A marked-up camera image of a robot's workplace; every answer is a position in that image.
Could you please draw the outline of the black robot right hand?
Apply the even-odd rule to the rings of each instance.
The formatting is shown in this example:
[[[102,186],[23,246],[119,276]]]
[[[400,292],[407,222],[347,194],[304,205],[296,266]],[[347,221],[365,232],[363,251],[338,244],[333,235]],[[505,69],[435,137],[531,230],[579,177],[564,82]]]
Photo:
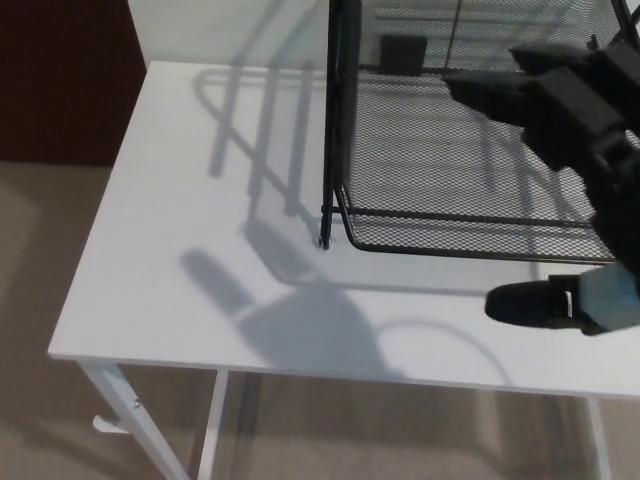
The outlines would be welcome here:
[[[593,230],[612,264],[579,275],[507,284],[485,298],[494,321],[598,336],[639,324],[639,53],[537,43],[511,48],[517,72],[455,71],[452,99],[521,128],[551,170],[573,170],[592,207]]]

